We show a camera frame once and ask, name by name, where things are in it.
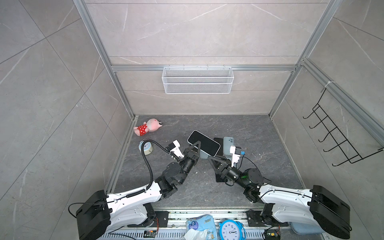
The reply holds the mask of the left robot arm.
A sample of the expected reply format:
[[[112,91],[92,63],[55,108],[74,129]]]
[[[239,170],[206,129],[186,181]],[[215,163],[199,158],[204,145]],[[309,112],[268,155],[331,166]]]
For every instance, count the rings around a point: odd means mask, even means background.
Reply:
[[[168,154],[176,160],[166,167],[156,179],[150,178],[148,185],[118,194],[107,194],[104,190],[93,193],[74,217],[77,219],[81,240],[96,240],[105,232],[113,232],[125,226],[147,227],[153,223],[156,213],[152,203],[173,195],[182,185],[191,169],[200,158],[201,142],[197,141],[176,154]]]

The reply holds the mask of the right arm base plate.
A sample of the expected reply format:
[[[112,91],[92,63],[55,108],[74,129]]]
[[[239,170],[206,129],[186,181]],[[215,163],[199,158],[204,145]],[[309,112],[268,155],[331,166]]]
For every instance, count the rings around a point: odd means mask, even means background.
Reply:
[[[281,223],[274,219],[272,216],[264,213],[263,211],[248,210],[246,211],[247,221],[249,227],[288,227],[287,222]]]

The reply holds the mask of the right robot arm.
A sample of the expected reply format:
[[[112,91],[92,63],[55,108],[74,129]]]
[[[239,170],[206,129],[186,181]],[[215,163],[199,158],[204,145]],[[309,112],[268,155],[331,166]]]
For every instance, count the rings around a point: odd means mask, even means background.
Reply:
[[[224,157],[208,157],[215,174],[239,185],[252,203],[264,204],[261,213],[267,225],[299,223],[320,227],[324,232],[349,239],[350,206],[323,186],[311,189],[289,189],[265,183],[258,168],[240,171]]]

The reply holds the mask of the light case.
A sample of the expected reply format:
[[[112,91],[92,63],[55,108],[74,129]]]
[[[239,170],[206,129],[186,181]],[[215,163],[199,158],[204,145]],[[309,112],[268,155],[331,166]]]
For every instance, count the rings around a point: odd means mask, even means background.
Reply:
[[[204,151],[200,151],[200,158],[202,160],[207,160],[210,155],[205,153]]]
[[[223,154],[225,157],[232,157],[232,153],[230,152],[231,146],[234,146],[234,138],[233,137],[223,137]]]

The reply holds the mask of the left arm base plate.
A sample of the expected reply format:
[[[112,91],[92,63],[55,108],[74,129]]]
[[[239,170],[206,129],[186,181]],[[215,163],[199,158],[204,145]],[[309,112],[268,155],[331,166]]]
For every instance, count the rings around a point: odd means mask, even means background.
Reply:
[[[142,223],[142,227],[161,227],[165,228],[168,226],[169,221],[168,211],[155,211],[150,214],[148,218]]]

